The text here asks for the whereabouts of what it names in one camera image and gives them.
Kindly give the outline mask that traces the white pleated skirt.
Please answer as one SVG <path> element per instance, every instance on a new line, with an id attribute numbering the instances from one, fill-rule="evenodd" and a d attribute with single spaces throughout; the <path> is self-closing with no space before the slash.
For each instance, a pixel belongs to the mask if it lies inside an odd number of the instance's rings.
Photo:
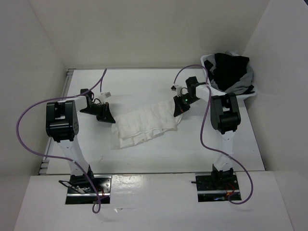
<path id="1" fill-rule="evenodd" d="M 111 126 L 111 149 L 136 146 L 177 130 L 182 115 L 174 116 L 174 112 L 175 103 L 169 100 L 115 116 Z"/>

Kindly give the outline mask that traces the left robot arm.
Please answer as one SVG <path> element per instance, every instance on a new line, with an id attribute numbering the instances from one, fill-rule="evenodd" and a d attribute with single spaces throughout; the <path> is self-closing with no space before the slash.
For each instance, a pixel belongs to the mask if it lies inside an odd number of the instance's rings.
<path id="1" fill-rule="evenodd" d="M 100 122 L 114 124 L 116 121 L 110 112 L 108 102 L 98 100 L 96 103 L 94 93 L 89 89 L 81 89 L 80 93 L 80 96 L 70 100 L 47 103 L 46 133 L 62 149 L 62 159 L 69 162 L 72 186 L 88 193 L 94 190 L 96 180 L 78 142 L 77 113 L 95 116 Z"/>

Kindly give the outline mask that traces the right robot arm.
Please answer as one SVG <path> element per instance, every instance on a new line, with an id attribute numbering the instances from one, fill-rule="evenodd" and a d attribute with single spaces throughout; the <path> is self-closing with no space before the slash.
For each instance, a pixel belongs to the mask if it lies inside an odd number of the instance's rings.
<path id="1" fill-rule="evenodd" d="M 187 93 L 182 93 L 182 86 L 173 85 L 172 91 L 177 95 L 173 98 L 175 103 L 174 117 L 190 109 L 190 105 L 198 100 L 209 103 L 206 111 L 210 113 L 210 122 L 214 130 L 221 135 L 220 156 L 212 165 L 211 185 L 222 189 L 233 178 L 233 138 L 241 122 L 237 97 L 233 93 L 223 93 L 205 82 L 198 82 L 196 77 L 186 80 Z"/>

